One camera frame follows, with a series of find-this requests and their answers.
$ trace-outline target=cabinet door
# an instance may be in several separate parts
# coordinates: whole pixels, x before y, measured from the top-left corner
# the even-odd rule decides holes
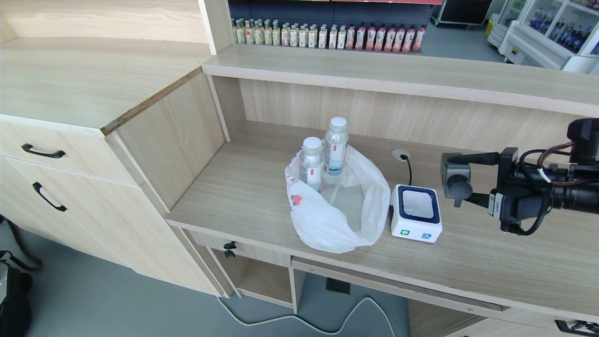
[[[0,160],[0,214],[32,233],[104,260],[122,264],[112,252],[96,241],[84,228],[78,226],[66,212],[56,210],[45,201],[34,190],[33,184],[36,181],[27,179],[6,157],[1,156]],[[43,183],[40,184],[40,193],[50,202],[60,206],[60,199],[51,195]]]
[[[219,295],[142,189],[40,166],[11,162],[39,181],[67,208],[65,213],[136,272]]]

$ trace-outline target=white cable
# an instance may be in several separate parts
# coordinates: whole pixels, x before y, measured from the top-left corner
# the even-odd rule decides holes
[[[545,171],[543,171],[543,168],[542,168],[542,167],[539,167],[539,168],[537,169],[537,172],[538,172],[538,173],[541,175],[541,177],[542,177],[543,179],[545,179],[545,181],[546,181],[546,182],[548,182],[548,183],[551,183],[551,179],[549,179],[549,177],[547,177],[547,175],[545,174]]]
[[[242,321],[239,317],[237,317],[232,311],[231,309],[229,309],[229,307],[223,302],[223,300],[220,297],[217,297],[217,299],[220,302],[220,305],[223,306],[223,308],[225,310],[227,310],[229,312],[229,314],[231,316],[233,316],[233,318],[240,324],[245,325],[245,326],[257,326],[260,324],[265,324],[265,323],[270,323],[270,322],[274,322],[274,321],[278,321],[278,320],[284,320],[285,318],[294,318],[302,323],[304,323],[305,325],[311,327],[312,329],[320,332],[320,333],[324,333],[325,335],[336,335],[338,333],[340,333],[343,328],[345,327],[345,324],[347,323],[347,320],[349,319],[349,317],[353,314],[354,311],[356,311],[356,309],[360,306],[360,304],[362,304],[364,301],[369,300],[370,302],[373,302],[374,305],[376,305],[376,307],[380,310],[380,312],[383,313],[383,316],[385,316],[385,320],[387,321],[387,324],[389,325],[389,330],[391,331],[391,335],[393,337],[395,337],[395,332],[393,331],[393,327],[391,327],[391,322],[389,321],[389,317],[387,317],[387,314],[385,313],[385,310],[383,310],[383,308],[381,308],[381,306],[375,301],[373,300],[371,297],[366,296],[365,298],[363,298],[360,302],[358,302],[358,304],[356,304],[353,309],[349,312],[349,314],[347,316],[345,316],[345,319],[343,320],[343,324],[341,324],[341,327],[335,331],[326,331],[326,330],[322,330],[314,325],[312,325],[310,322],[306,321],[305,319],[297,316],[297,315],[284,315],[284,316],[279,316],[279,317],[274,317],[274,318],[269,318],[267,320],[264,321],[256,321],[256,322],[252,322],[252,323],[248,323],[248,322],[244,322]]]

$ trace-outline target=display refrigerator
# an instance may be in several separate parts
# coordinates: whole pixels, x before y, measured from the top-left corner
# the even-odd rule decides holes
[[[493,30],[487,41],[495,47],[499,47],[503,38],[506,36],[507,28],[510,22],[516,20],[524,7],[525,0],[508,0],[503,5],[499,13],[499,19],[495,22]]]
[[[598,23],[599,0],[527,0],[498,50],[515,64],[589,74],[599,63]]]

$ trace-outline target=drawer handle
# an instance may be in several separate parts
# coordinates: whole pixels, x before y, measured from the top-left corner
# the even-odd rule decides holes
[[[599,324],[597,323],[587,323],[585,321],[576,321],[576,324],[572,327],[568,327],[568,323],[562,320],[555,320],[555,325],[558,326],[559,331],[565,333],[571,333],[572,335],[577,336],[590,336],[590,337],[598,337],[599,336]],[[577,331],[581,327],[585,327],[593,332],[585,332],[585,331]]]
[[[34,155],[48,157],[48,158],[54,158],[54,159],[62,158],[64,155],[66,155],[66,153],[63,150],[58,150],[58,151],[54,152],[53,154],[43,154],[41,152],[31,151],[31,149],[33,148],[33,145],[27,144],[27,143],[21,145],[21,148],[29,154],[34,154]]]
[[[54,204],[48,200],[48,198],[46,198],[42,193],[41,193],[41,184],[39,182],[34,182],[34,190],[40,195],[40,197],[42,197],[48,204],[50,204],[52,207],[54,207],[55,209],[64,212],[66,211],[66,207],[65,205],[61,205],[61,206],[54,206]]]

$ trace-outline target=wooden counter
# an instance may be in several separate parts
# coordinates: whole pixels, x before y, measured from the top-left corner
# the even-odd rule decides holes
[[[535,67],[387,53],[235,44],[206,75],[504,104],[599,116],[594,76]]]
[[[345,254],[309,248],[291,222],[283,171],[304,137],[323,135],[246,122],[175,205],[168,222],[447,294],[577,319],[599,317],[596,216],[554,210],[533,236],[502,233],[486,209],[468,203],[454,208],[453,200],[443,197],[440,157],[455,149],[351,135],[350,144],[381,169],[390,186],[408,180],[407,167],[391,150],[412,153],[414,185],[439,193],[443,232],[427,244],[393,237],[387,225],[373,246]],[[474,190],[489,191],[495,170],[473,166]]]

